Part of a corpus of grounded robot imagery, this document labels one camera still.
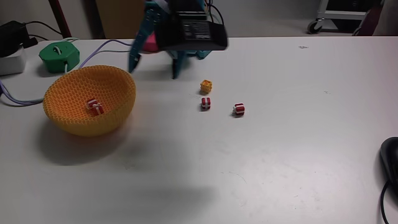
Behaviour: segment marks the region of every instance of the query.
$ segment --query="yellow bowl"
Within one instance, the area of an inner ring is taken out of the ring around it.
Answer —
[[[104,113],[95,116],[86,102],[95,98]],[[97,65],[74,70],[55,81],[44,95],[45,114],[61,129],[78,136],[99,136],[119,127],[136,100],[131,75]]]

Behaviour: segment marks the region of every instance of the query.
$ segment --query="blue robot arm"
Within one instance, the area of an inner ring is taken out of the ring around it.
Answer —
[[[204,0],[191,1],[198,1],[199,4],[202,6],[202,9],[204,9]],[[146,1],[144,19],[141,22],[139,32],[135,41],[132,44],[129,53],[130,73],[134,71],[141,59],[140,51],[144,48],[144,44],[148,36],[150,36],[155,31],[155,26],[157,24],[166,21],[169,16],[170,9],[168,7],[168,1]],[[173,58],[173,78],[178,77],[181,71],[181,67],[188,57],[197,57],[198,59],[204,59],[210,52],[210,50],[168,50],[167,53]]]

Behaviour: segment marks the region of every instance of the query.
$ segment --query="yellow cube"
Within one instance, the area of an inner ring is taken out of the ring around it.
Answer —
[[[204,80],[201,84],[200,84],[200,90],[205,92],[205,93],[209,93],[211,91],[211,89],[213,88],[213,84],[211,81],[209,80]]]

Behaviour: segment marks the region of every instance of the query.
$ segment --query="green object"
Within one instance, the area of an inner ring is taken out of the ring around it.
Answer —
[[[79,50],[67,41],[49,44],[40,51],[39,57],[50,73],[64,72],[66,63],[68,64],[67,71],[70,71],[80,62]]]

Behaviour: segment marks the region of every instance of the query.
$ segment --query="black cable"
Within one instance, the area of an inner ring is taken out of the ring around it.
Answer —
[[[205,0],[205,4],[207,7],[207,11],[210,14],[211,22],[214,22],[213,15],[211,15],[211,7],[209,6],[209,3],[207,2],[207,0]]]
[[[386,190],[388,186],[390,185],[390,181],[387,180],[386,184],[384,184],[383,189],[381,190],[381,195],[380,195],[380,210],[381,210],[381,216],[383,217],[384,223],[389,224],[386,218],[386,214],[384,213],[384,194],[386,193]]]
[[[210,4],[210,3],[209,3],[209,6],[210,6],[210,8],[213,7],[214,9],[217,10],[217,13],[220,15],[221,21],[222,21],[222,23],[223,23],[223,25],[224,25],[224,18],[223,18],[223,15],[221,15],[220,10],[218,10],[216,6],[214,6],[214,5]]]
[[[39,35],[29,34],[29,36],[31,36],[31,37],[38,37],[38,38],[41,38],[41,39],[43,39],[43,40],[48,40],[47,38],[44,38],[44,37],[39,36]]]
[[[62,35],[61,32],[57,31],[57,30],[54,29],[53,27],[50,27],[49,25],[45,24],[44,22],[40,22],[40,21],[30,21],[30,22],[25,22],[24,25],[32,24],[32,23],[38,23],[38,24],[45,25],[46,27],[50,28],[52,31],[56,32],[57,34]]]

